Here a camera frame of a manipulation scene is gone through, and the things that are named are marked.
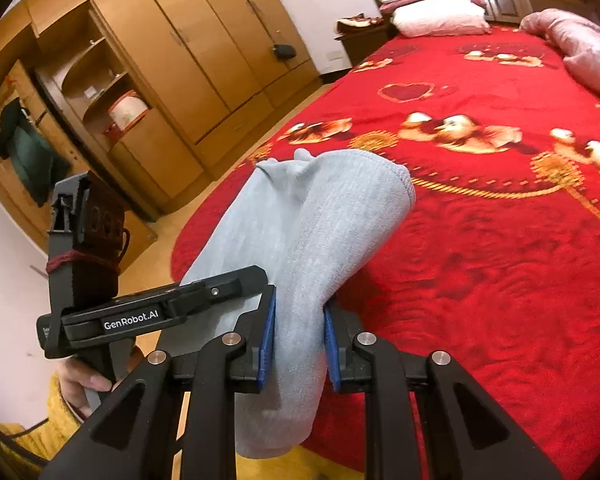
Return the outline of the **person's left hand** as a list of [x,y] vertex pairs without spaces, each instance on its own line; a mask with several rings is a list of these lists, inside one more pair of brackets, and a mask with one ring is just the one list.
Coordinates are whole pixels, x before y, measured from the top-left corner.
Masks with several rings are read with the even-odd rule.
[[115,384],[110,382],[109,379],[80,361],[76,356],[59,363],[57,377],[59,391],[65,404],[79,420],[87,419],[93,413],[86,396],[88,392],[107,393],[120,384],[120,380]]

